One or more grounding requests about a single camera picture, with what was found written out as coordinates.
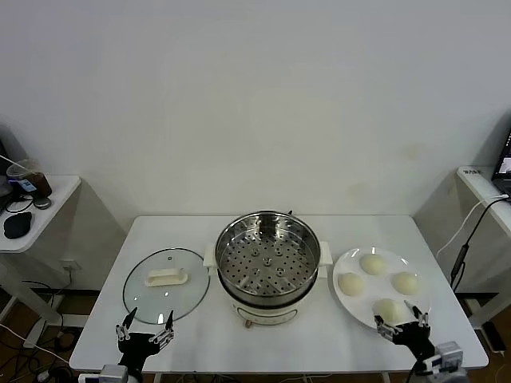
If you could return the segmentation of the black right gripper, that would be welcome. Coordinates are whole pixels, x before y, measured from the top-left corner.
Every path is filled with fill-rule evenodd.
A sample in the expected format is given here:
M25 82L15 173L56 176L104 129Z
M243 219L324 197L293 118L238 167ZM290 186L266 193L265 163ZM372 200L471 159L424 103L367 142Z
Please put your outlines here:
M375 315L377 332L385 339L393 339L395 345L404 345L416 359L427 359L434 355L434 346L430 341L429 314L418 306L404 301L406 307L414 316L412 322L393 326L384 321L380 315Z

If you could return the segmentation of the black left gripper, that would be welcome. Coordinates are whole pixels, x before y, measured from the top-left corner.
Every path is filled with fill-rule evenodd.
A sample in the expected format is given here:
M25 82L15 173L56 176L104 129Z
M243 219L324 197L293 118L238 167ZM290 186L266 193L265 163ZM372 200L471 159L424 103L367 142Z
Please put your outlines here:
M145 361L160 352L160 346L157 343L169 343L174 338L173 331L173 311L170 311L164 329L154 336L146 333L131 333L129 328L137 313L137 307L134 307L124 318L121 324L116 325L116 334L118 348L121 352L121 359L118 365L123 365L128 369L128 375L131 377L142 377L142 370Z

